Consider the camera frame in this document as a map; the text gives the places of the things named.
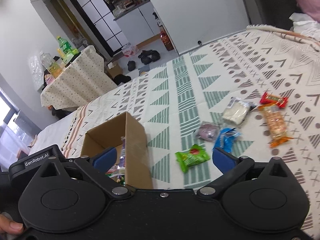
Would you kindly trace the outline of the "person's hand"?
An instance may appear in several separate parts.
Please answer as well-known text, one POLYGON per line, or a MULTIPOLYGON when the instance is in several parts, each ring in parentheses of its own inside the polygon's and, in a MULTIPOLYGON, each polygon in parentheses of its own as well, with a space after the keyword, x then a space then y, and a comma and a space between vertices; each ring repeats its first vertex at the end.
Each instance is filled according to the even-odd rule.
POLYGON ((17 223, 8 217, 0 214, 0 232, 1 234, 8 233, 10 235, 20 235, 24 231, 24 226, 17 223))

